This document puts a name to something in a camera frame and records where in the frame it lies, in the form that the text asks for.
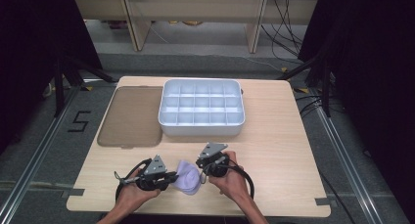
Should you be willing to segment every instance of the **gray floor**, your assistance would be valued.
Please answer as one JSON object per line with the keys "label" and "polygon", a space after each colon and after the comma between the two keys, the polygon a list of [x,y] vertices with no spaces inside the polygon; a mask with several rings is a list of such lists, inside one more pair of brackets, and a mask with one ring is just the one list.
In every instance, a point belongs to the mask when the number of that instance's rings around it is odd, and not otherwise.
{"label": "gray floor", "polygon": [[[281,75],[282,67],[292,69],[297,62],[293,55],[282,48],[274,47],[265,33],[261,33],[257,52],[248,53],[244,27],[233,23],[207,23],[189,26],[183,23],[154,22],[143,51],[134,52],[125,29],[111,30],[105,22],[86,23],[94,41],[101,62],[107,73],[114,77],[123,75],[167,75],[206,76],[231,78],[274,79]],[[265,28],[271,34],[270,25]],[[296,36],[303,37],[306,26],[293,26]],[[291,49],[293,44],[281,39]],[[307,71],[293,77],[293,87],[304,87]],[[95,78],[83,73],[85,78]],[[94,223],[101,213],[71,212],[66,209],[67,192],[76,180],[77,174],[88,153],[89,146],[97,132],[98,125],[115,87],[111,84],[94,82],[91,91],[79,91],[58,129],[51,148],[36,172],[29,190],[17,209],[12,223]],[[304,97],[307,94],[294,93]],[[299,111],[312,99],[298,100]],[[30,123],[21,134],[21,139],[10,145],[0,156],[0,201],[8,197],[13,184],[18,181],[31,156],[42,140],[53,120],[54,96],[36,106]],[[344,142],[358,173],[375,202],[384,223],[408,223],[388,185],[379,173],[376,164],[363,154],[364,145],[349,121],[339,100],[330,102],[332,120]],[[79,111],[81,120],[88,121],[84,132],[70,133],[78,124],[72,121]],[[345,204],[355,223],[368,223],[353,189],[340,164],[333,144],[316,110],[303,114],[303,124],[317,166],[333,186]],[[271,223],[351,223],[345,209],[337,201],[334,191],[323,182],[331,201],[332,214],[327,218],[268,217]],[[134,216],[138,221],[153,223],[184,223],[183,219]],[[223,223],[232,223],[223,219]]]}

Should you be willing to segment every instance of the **hand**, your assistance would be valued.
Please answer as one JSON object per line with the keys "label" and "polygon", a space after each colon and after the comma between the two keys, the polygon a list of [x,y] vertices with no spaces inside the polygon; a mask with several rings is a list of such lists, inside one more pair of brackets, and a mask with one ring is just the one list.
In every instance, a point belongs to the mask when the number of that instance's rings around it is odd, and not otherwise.
{"label": "hand", "polygon": [[[139,171],[140,168],[135,170],[130,177],[135,177]],[[143,191],[135,183],[125,185],[119,193],[114,208],[98,223],[118,223],[128,214],[137,210],[144,202],[157,197],[160,192],[160,189]]]}
{"label": "hand", "polygon": [[[229,155],[230,166],[237,165],[235,164],[237,163],[235,152],[229,151],[224,153]],[[240,199],[245,199],[250,196],[245,178],[233,169],[228,169],[226,175],[223,177],[209,176],[208,181],[219,188],[220,194],[224,194],[236,203],[238,203]]]}
{"label": "hand", "polygon": [[[224,152],[229,155],[229,165],[236,166],[235,152]],[[245,178],[233,169],[228,169],[223,177],[209,176],[208,181],[220,189],[220,194],[234,201],[238,207],[245,213],[250,223],[266,224],[266,218],[262,215],[254,200],[248,192],[247,182]]]}

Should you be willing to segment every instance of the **lavender fabric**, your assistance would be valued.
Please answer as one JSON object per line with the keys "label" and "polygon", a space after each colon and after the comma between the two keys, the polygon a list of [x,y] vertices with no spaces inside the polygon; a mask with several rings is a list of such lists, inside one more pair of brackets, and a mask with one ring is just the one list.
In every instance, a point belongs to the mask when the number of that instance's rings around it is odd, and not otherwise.
{"label": "lavender fabric", "polygon": [[198,167],[186,160],[180,160],[176,172],[179,177],[172,185],[186,195],[195,195],[201,187]]}

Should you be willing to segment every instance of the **black tape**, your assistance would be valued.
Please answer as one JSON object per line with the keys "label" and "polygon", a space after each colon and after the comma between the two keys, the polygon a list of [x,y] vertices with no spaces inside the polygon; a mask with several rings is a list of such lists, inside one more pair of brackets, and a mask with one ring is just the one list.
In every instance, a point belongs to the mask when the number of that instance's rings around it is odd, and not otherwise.
{"label": "black tape", "polygon": [[316,198],[315,204],[317,204],[317,206],[330,205],[330,200],[328,198]]}

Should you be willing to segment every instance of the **metal gripper jaw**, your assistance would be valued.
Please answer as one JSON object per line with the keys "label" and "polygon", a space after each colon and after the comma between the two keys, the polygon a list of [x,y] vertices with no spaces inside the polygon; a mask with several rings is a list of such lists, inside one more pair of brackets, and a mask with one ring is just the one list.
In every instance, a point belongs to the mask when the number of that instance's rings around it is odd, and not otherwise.
{"label": "metal gripper jaw", "polygon": [[223,154],[221,151],[227,147],[227,144],[208,142],[199,154],[196,165],[201,168],[202,172],[207,176],[223,177],[228,169],[220,165],[228,165],[229,156]]}

